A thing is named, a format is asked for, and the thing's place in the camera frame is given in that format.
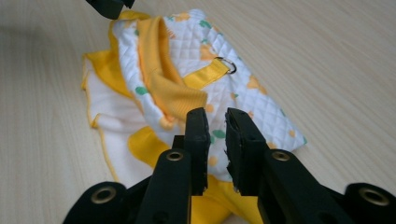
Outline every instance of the light wood surface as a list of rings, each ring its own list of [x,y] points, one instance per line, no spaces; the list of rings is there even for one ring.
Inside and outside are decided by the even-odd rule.
[[[321,184],[396,194],[394,0],[133,7],[191,8],[206,12],[306,135],[295,154]],[[0,18],[0,223],[60,223],[85,189],[112,180],[80,88],[81,55],[108,48],[109,20],[84,0],[2,0]]]

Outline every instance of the yellow fabric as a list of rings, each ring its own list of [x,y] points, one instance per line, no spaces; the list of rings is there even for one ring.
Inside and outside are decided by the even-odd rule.
[[[149,93],[167,118],[185,121],[190,110],[205,106],[206,92],[184,85],[169,57],[168,34],[163,18],[139,21],[137,30],[143,80]]]
[[[155,167],[160,154],[169,149],[150,127],[131,135],[128,140],[130,152],[139,160]],[[262,223],[257,208],[257,197],[242,197],[233,191],[233,183],[208,176],[208,189],[202,197],[193,197],[191,223],[220,223],[234,213],[249,223]]]
[[[228,67],[219,60],[213,60],[209,66],[187,75],[183,80],[168,56],[166,27],[161,18],[147,20],[147,14],[132,11],[122,12],[120,18],[141,20],[137,27],[139,36],[144,36],[139,38],[143,79],[164,114],[185,120],[188,111],[205,106],[206,93],[198,90],[224,76]],[[113,23],[109,31],[111,50],[85,54],[84,57],[92,62],[96,74],[108,87],[134,100],[142,111],[139,102],[127,90],[121,74],[118,42],[111,33]],[[159,155],[169,148],[150,127],[131,135],[128,147],[136,158],[151,167],[155,166]],[[221,223],[231,213],[243,217],[249,223],[262,223],[256,197],[242,197],[233,191],[232,183],[218,181],[211,175],[208,184],[209,188],[203,197],[192,197],[192,224]]]
[[[188,87],[200,90],[223,77],[228,70],[229,68],[220,59],[214,59],[210,65],[186,75],[183,80]]]

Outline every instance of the quilted pattern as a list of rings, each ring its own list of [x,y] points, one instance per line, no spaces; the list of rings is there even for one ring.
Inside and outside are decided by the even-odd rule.
[[[170,56],[179,74],[184,77],[210,64],[216,57],[224,57],[236,64],[237,71],[205,86],[208,99],[206,114],[211,134],[208,172],[217,179],[231,181],[227,172],[228,159],[225,148],[225,118],[228,107],[247,111],[270,147],[294,150],[305,143],[303,135],[285,116],[279,105],[269,97],[264,87],[251,75],[223,34],[207,21],[206,15],[199,9],[163,18],[168,29]],[[120,66],[128,89],[136,92],[145,88],[139,68],[134,21],[117,21],[113,33],[119,41]],[[146,123],[169,146],[175,134],[181,128],[172,130],[159,127],[158,120],[163,112],[155,105],[149,92],[136,94],[144,111]]]

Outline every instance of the green polka dot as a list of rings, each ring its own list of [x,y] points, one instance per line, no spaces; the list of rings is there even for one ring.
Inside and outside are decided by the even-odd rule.
[[[213,130],[213,135],[217,138],[225,138],[225,132],[223,130]]]
[[[206,28],[209,28],[209,29],[212,28],[212,25],[209,22],[207,22],[207,21],[200,21],[199,24],[202,27],[206,27]]]
[[[136,91],[136,93],[139,95],[144,95],[146,93],[149,93],[148,89],[146,89],[145,87],[136,87],[134,91]]]
[[[286,114],[285,114],[285,112],[283,111],[283,109],[280,109],[280,113],[282,113],[282,115],[283,115],[284,117],[286,117]]]

